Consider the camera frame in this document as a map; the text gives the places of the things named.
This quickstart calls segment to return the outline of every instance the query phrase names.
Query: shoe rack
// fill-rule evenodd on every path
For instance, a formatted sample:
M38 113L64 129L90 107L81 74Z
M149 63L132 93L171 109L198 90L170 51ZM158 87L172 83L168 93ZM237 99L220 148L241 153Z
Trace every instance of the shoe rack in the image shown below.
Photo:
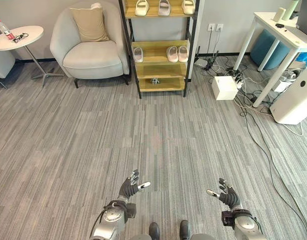
M126 43L130 53L130 70L137 85L139 98L144 92L183 91L186 97L190 65L192 62L193 46L196 35L197 16L200 0L195 1L195 11L192 15L184 14L183 0L169 0L171 12L169 16L159 16L159 0L149 0L149 10L146 16L136 16L137 0L119 0L120 13L126 36ZM173 41L135 41L131 19L135 18L187 18L184 40ZM192 20L192 31L189 31ZM188 48L188 62L170 62L167 58L167 48L170 46L186 46ZM143 62L135 62L133 49L143 50ZM152 84L151 79L158 78L160 83Z

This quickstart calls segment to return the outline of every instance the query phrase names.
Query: floor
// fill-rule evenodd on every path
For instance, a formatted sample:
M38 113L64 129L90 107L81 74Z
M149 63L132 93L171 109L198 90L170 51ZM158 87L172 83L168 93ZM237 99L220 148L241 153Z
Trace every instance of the floor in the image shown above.
M225 58L218 59L224 66ZM272 73L258 73L247 56L242 63L255 82ZM55 62L43 67L62 72ZM0 240L88 239L102 207L136 168L140 181L151 186L130 198L137 216L120 240L147 233L151 222L159 224L160 239L176 240L183 219L193 233L235 239L221 223L227 208L206 193L220 191L219 177L233 184L268 239L307 239L275 193L268 160L249 136L241 109L231 100L216 101L210 78L199 68L186 98L156 92L141 100L135 82L127 86L119 77L81 80L79 89L71 79L51 77L41 88L41 79L30 79L38 73L33 63L17 64L4 81L9 89L0 86ZM263 87L252 84L248 88ZM297 136L271 117L250 112L307 219L307 119L304 136ZM250 124L261 142L255 127ZM290 202L276 174L274 179Z

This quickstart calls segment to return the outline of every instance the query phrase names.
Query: shelf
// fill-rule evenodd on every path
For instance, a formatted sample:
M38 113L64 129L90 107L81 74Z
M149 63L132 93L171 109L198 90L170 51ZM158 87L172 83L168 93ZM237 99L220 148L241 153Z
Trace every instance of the shelf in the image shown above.
M137 65L150 65L157 63L165 63L173 65L175 63L168 61L167 48L170 46L186 46L187 40L175 41L135 41L132 43L132 48L142 48L143 62L136 63Z
M138 0L125 0L125 17L127 19L133 18L168 18L168 17L178 17L178 18L188 18L192 15L184 14L182 3L183 0L169 0L171 5L171 13L169 16L159 16L158 15L158 7L159 7L159 0L148 0L149 3L149 10L146 16L136 16L136 4Z
M182 6L172 6L171 5L171 13L169 16L159 16L158 15L158 4L157 6L150 6L146 16L136 16L135 10L136 10L135 6L127 7L125 11L125 17L127 19L135 19L135 18L168 18L168 17L188 18L192 16L192 15L184 14Z
M187 66L184 63L173 65L137 65L138 79L166 79L185 77Z
M140 92L182 91L185 89L183 77L162 78L160 83L152 84L150 78L140 79Z

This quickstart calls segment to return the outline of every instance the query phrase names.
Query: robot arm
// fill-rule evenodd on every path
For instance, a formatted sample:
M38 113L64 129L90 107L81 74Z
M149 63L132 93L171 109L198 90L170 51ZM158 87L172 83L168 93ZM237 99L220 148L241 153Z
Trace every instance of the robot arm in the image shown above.
M266 240L256 219L248 210L243 209L240 198L233 187L222 178L219 178L219 183L222 193L218 194L210 189L207 190L207 193L231 209L231 211L221 213L223 225L234 229L237 240Z
M138 176L138 170L134 170L122 184L118 198L104 207L92 227L90 240L117 239L127 220L136 216L136 205L128 203L128 200L139 190L149 187L151 184L145 182L137 185Z

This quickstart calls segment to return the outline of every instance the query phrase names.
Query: power outlet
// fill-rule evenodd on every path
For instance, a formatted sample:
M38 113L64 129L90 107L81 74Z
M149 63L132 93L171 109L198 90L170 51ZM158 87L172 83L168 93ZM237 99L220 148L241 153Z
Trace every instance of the power outlet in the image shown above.
M214 23L210 23L209 25L208 25L208 31L214 31L215 30L215 27L216 27L216 24L214 24Z
M216 27L216 31L217 32L221 32L222 30L224 29L224 25L223 24L217 24L217 27Z

